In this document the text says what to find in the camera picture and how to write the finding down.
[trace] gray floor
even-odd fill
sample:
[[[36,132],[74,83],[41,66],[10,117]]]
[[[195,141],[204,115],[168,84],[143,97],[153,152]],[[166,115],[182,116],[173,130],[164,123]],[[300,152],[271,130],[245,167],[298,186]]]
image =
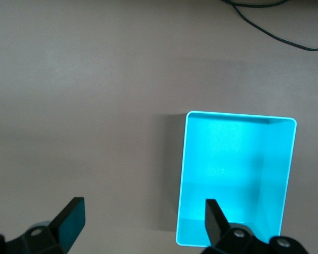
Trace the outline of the gray floor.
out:
[[[318,47],[318,1],[243,10]],[[298,122],[282,233],[318,254],[318,52],[221,1],[0,1],[0,233],[74,196],[71,254],[199,253],[175,243],[183,115]]]

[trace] metal screw head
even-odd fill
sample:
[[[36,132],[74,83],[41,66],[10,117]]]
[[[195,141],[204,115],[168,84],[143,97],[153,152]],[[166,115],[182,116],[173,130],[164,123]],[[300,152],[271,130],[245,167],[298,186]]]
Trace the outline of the metal screw head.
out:
[[[34,229],[31,233],[31,236],[35,236],[35,235],[38,235],[42,232],[42,229]]]
[[[285,248],[288,248],[291,246],[291,244],[289,243],[289,241],[287,241],[285,238],[278,238],[277,239],[277,243],[280,245],[280,246],[283,246]]]
[[[240,229],[236,229],[233,231],[234,235],[236,237],[240,237],[240,238],[243,238],[245,236],[245,233],[244,231],[240,230]]]

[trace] black cable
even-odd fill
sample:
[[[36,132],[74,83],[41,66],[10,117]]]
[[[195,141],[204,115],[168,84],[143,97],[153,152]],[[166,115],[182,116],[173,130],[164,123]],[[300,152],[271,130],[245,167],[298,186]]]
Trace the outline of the black cable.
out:
[[[268,8],[268,7],[274,7],[274,6],[278,6],[281,5],[285,2],[287,2],[289,0],[283,0],[274,4],[240,4],[240,3],[233,3],[233,5],[235,6],[239,6],[239,7],[247,7],[247,8]]]
[[[283,42],[285,44],[288,44],[288,45],[291,45],[293,47],[296,47],[296,48],[299,48],[299,49],[303,49],[303,50],[307,50],[307,51],[318,51],[318,48],[309,48],[309,47],[306,47],[306,46],[303,46],[303,45],[300,45],[300,44],[297,44],[297,43],[294,43],[294,42],[291,42],[291,41],[287,41],[287,40],[284,40],[268,31],[266,31],[265,29],[261,28],[260,26],[256,25],[255,23],[253,23],[252,21],[250,21],[249,19],[247,19],[239,10],[238,8],[236,7],[237,6],[240,6],[238,3],[232,3],[231,0],[222,0],[223,2],[231,5],[233,7],[233,9],[235,9],[235,11],[239,14],[239,16],[246,22],[248,22],[251,26],[257,28],[258,30],[260,30],[261,32],[267,34],[268,36],[280,41],[280,42]],[[281,4],[281,3],[284,3],[286,2],[287,0],[284,0],[284,1],[281,1],[279,3],[276,3],[277,5]],[[251,7],[252,5],[248,5],[248,6],[243,6],[243,7],[249,7],[250,8],[254,8],[254,7]]]

